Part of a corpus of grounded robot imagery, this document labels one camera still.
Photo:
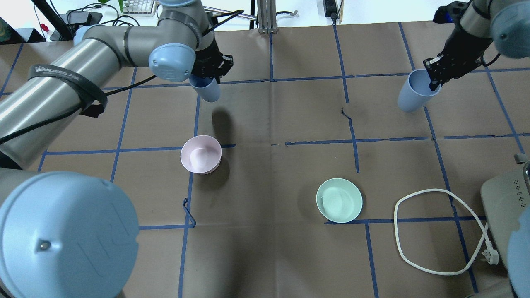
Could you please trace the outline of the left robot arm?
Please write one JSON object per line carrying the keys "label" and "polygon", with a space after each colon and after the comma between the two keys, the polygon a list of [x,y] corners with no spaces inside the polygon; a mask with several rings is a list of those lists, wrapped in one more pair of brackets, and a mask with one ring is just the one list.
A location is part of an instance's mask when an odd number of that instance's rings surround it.
{"label": "left robot arm", "polygon": [[104,115],[125,67],[168,82],[215,85],[231,66],[200,0],[161,0],[155,26],[87,25],[72,48],[34,64],[1,100],[2,298],[116,298],[134,271],[140,233],[125,192],[72,171],[30,171],[71,124]]}

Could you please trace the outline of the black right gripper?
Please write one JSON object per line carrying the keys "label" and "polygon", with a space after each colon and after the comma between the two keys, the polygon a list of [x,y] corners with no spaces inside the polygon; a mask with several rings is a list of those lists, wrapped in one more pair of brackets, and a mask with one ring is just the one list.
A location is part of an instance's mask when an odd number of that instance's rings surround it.
{"label": "black right gripper", "polygon": [[436,57],[423,60],[430,78],[430,91],[437,92],[443,83],[482,66],[482,57],[492,43],[492,38],[474,36],[456,25],[443,50]]}

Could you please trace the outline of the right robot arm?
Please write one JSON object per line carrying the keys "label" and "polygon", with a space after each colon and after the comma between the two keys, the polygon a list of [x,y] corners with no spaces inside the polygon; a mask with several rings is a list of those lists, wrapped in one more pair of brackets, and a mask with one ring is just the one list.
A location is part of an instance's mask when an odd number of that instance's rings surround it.
{"label": "right robot arm", "polygon": [[500,56],[521,59],[530,55],[528,0],[454,1],[440,6],[432,20],[454,24],[443,50],[423,61],[432,91],[480,66],[488,66],[483,56],[490,45]]}

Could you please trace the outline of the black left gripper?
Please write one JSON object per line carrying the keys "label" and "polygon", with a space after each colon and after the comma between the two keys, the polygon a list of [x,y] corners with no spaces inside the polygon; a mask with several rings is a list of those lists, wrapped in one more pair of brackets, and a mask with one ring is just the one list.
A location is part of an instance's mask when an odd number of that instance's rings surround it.
{"label": "black left gripper", "polygon": [[204,49],[195,51],[195,62],[191,74],[201,79],[220,79],[227,75],[234,65],[232,55],[224,55],[214,35],[207,35],[210,42]]}

